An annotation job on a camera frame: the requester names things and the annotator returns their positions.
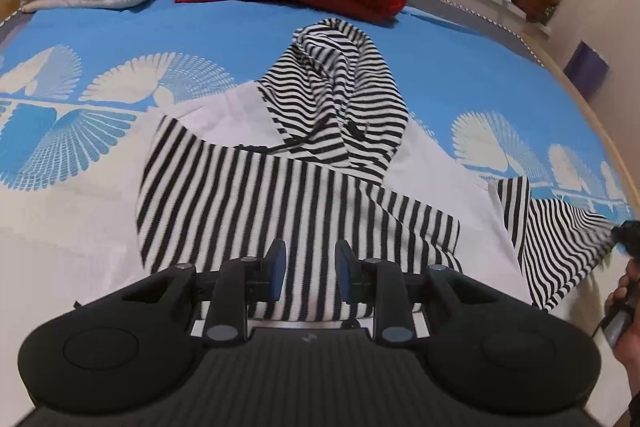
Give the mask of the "striped hoodie with white vest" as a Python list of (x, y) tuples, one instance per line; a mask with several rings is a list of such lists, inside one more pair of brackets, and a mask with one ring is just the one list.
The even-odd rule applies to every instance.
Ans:
[(485, 181), (411, 118), (370, 37), (326, 18), (259, 80), (165, 110), (137, 201), (150, 272), (202, 271), (286, 247), (283, 294), (250, 309), (294, 322), (367, 317), (337, 288), (337, 242), (406, 273), (443, 265), (551, 310), (613, 246), (597, 213)]

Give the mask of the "purple bag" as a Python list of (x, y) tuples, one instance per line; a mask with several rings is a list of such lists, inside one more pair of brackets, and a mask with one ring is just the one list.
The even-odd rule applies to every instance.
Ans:
[(582, 97), (590, 101), (604, 83), (609, 70), (608, 62), (589, 44), (581, 41), (563, 72)]

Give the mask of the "blue white patterned bedspread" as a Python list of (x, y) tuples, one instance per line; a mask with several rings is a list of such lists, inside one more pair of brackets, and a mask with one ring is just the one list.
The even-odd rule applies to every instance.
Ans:
[(154, 0), (138, 10), (40, 12), (1, 53), (1, 421), (32, 403), (18, 375), (37, 326), (150, 272), (137, 201), (165, 110), (259, 80), (300, 28), (365, 32), (411, 118), (485, 181), (525, 173), (535, 198), (610, 225), (637, 204), (603, 143), (514, 36), (415, 8), (387, 23), (287, 5)]

